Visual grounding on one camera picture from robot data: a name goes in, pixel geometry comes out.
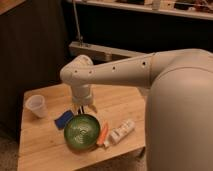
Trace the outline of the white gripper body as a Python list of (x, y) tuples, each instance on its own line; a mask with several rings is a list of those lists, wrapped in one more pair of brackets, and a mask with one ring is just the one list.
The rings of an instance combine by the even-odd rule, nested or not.
[(72, 86), (72, 101), (79, 106), (93, 104), (93, 93), (90, 85)]

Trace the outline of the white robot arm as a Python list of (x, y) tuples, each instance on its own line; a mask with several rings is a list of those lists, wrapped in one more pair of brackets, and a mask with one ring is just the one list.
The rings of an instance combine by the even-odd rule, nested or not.
[(171, 50), (99, 65), (79, 55), (60, 78), (79, 106), (93, 102), (92, 84), (148, 88), (147, 171), (213, 171), (213, 52)]

